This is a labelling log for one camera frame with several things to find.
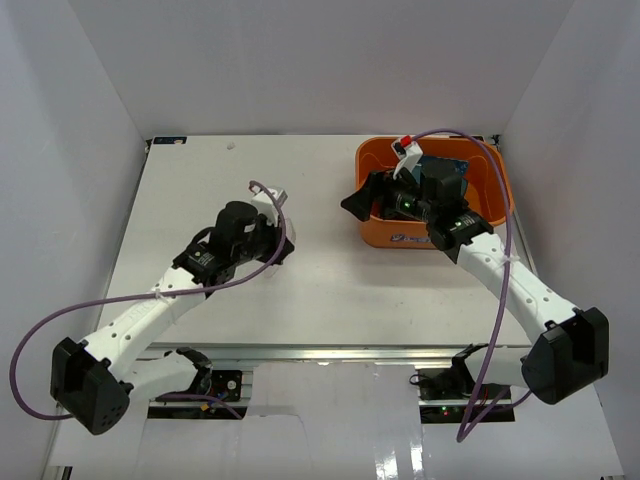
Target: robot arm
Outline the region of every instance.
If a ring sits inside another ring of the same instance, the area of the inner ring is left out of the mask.
[[[418,183],[410,170],[422,155],[410,137],[396,140],[395,170],[371,172],[341,206],[360,221],[372,210],[380,218],[421,221],[433,245],[500,296],[505,262],[511,263],[507,309],[533,347],[494,350],[485,383],[528,387],[543,402],[555,404],[608,371],[609,323],[596,308],[579,310],[517,259],[504,256],[493,227],[469,208],[463,178],[445,159],[425,163]],[[487,345],[471,345],[452,361],[443,383],[475,383]]]
[[[282,189],[270,189],[279,204]],[[236,268],[252,260],[266,262],[277,251],[282,227],[268,196],[258,193],[251,204],[230,202],[214,227],[199,232],[152,287],[155,296],[133,304],[105,327],[76,343],[61,341],[53,351],[51,395],[92,434],[115,425],[132,399],[152,399],[164,393],[206,394],[210,363],[190,348],[164,358],[136,361],[139,355],[211,292],[190,290],[222,285]],[[293,252],[286,239],[276,264]]]

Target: gray wall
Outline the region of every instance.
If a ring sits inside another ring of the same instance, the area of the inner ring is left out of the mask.
[[[66,0],[0,0],[0,471],[39,478],[53,425],[14,403],[7,368],[34,323],[104,295],[144,144]],[[28,400],[53,413],[51,349],[94,324],[62,318],[19,364]]]
[[[70,0],[140,132],[501,132],[573,0]]]
[[[639,85],[638,2],[577,1],[504,133],[540,275],[609,316],[610,374],[597,389],[631,479],[640,479]]]

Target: orange bin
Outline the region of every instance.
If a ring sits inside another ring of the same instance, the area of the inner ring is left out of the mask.
[[[369,172],[395,168],[398,159],[391,149],[394,140],[395,137],[375,137],[360,145],[356,153],[356,189],[362,187]],[[443,137],[421,138],[418,144],[425,155],[468,161],[469,168],[465,178],[469,185],[465,198],[469,207],[494,227],[506,221],[500,185],[491,166],[491,160],[486,158],[476,144],[465,138]],[[485,145],[498,161],[507,186],[510,213],[513,213],[513,196],[502,156],[491,145]],[[373,247],[435,248],[429,241],[424,223],[421,222],[381,220],[372,214],[369,221],[360,223],[360,235]]]

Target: logo on orange bin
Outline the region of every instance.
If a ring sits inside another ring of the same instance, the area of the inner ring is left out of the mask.
[[[391,235],[392,242],[417,242],[417,243],[430,243],[429,237],[410,237],[404,233],[394,233]]]

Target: tabletop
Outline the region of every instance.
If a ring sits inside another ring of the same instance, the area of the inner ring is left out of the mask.
[[[275,272],[213,295],[158,344],[430,345],[486,342],[497,300],[442,253],[365,244],[340,200],[370,138],[189,136],[151,146],[108,296],[147,291],[249,180],[282,186],[295,252]],[[496,231],[504,238],[504,226]],[[522,256],[516,230],[515,248]],[[258,267],[244,265],[236,278]],[[100,326],[127,308],[104,308]],[[505,316],[499,343],[529,344]]]

